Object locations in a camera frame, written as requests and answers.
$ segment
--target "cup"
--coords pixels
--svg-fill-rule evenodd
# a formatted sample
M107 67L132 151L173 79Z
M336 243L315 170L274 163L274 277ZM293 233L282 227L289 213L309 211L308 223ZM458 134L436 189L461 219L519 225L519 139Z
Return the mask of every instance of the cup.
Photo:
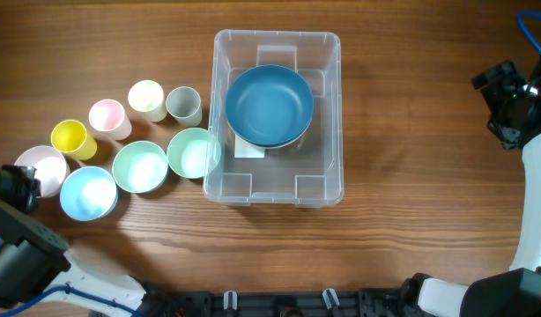
M25 151L14 165L35 167L35 179L40 181L41 197L59 194L63 181L70 173L63 154L47 145L36 146Z
M123 190L137 194L158 188L165 181L167 171L167 155L149 141L124 146L112 164L115 182Z
M131 123L121 103L116 100L101 100L88 113L91 127L113 138L123 140L130 136Z
M78 221L91 221L114 209L118 202L118 188L105 169L82 167L67 177L59 200L67 216Z
M51 144L63 154L75 159L89 159L96 153L97 145L85 125L76 120L65 120L51 132Z
M219 143L206 129L184 129L173 137L167 148L171 169L179 176L189 179L204 177L206 163L209 173L218 165L220 157Z
M195 127L202 121L200 94L190 87L178 87L167 96L167 110L182 126Z
M167 116L163 107L163 88L152 80L142 80L133 85L128 93L130 106L150 122L159 122Z

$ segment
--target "brown wood tabletop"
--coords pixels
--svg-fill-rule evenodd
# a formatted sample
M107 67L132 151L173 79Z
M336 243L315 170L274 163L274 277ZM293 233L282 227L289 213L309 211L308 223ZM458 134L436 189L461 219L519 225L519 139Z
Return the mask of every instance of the brown wood tabletop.
M115 211L68 218L58 197L36 217L99 269L170 291L340 291L397 287L424 272L469 284L508 270L522 221L521 152L485 128L471 78L506 59L529 74L537 53L515 13L541 1L148 3L0 1L0 163L50 144L64 119L88 125L98 100L123 103L130 141L166 148L182 129L150 123L127 94L142 79L196 88L210 108L213 42L222 29L329 31L341 40L345 198L323 209L204 198L170 173L159 190L121 193ZM527 21L541 42L541 24ZM94 131L109 168L128 142ZM71 169L81 163L70 160ZM40 304L25 313L86 316Z

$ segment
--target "gray cup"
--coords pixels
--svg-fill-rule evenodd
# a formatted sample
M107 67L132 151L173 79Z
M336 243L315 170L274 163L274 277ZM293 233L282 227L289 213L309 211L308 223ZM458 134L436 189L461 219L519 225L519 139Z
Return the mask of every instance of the gray cup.
M182 126L195 127L202 121L200 94L190 87L178 87L167 96L167 111Z

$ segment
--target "dark blue bowl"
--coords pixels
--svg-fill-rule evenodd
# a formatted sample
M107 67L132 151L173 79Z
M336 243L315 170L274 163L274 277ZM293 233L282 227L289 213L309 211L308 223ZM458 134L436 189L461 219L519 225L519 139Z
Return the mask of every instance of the dark blue bowl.
M226 116L233 131L259 146L292 141L309 125L314 97L302 76L278 65L255 67L241 74L226 97Z

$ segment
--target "blue bowl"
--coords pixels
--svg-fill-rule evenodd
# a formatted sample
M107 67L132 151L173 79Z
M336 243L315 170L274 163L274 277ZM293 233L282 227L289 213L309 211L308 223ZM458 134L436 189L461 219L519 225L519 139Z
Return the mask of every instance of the blue bowl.
M259 146L287 144L302 134L314 115L314 97L302 76L278 65L241 74L226 96L232 130Z
M105 169L82 167L65 180L60 201L67 216L78 221L91 221L114 209L118 202L118 187Z

